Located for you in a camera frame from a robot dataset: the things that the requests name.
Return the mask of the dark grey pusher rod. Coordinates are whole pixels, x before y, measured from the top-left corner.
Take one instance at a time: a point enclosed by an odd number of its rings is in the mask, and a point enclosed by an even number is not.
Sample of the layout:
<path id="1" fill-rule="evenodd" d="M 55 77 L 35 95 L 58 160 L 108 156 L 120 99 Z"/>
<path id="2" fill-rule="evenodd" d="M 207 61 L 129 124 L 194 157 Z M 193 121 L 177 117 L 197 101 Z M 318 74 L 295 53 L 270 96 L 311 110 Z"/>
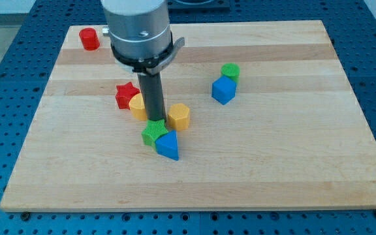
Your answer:
<path id="1" fill-rule="evenodd" d="M 165 102 L 160 74 L 138 73 L 137 77 L 148 119 L 165 120 Z"/>

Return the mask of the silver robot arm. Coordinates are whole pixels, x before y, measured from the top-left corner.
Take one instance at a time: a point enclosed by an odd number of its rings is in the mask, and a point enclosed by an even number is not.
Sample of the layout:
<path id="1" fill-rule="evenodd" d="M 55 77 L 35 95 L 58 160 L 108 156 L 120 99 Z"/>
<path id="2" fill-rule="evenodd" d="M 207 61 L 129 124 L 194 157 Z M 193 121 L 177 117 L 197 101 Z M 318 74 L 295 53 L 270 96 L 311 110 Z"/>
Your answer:
<path id="1" fill-rule="evenodd" d="M 102 0 L 110 47 L 117 62 L 137 74 L 149 120 L 166 120 L 163 71 L 185 46 L 174 40 L 165 0 Z"/>

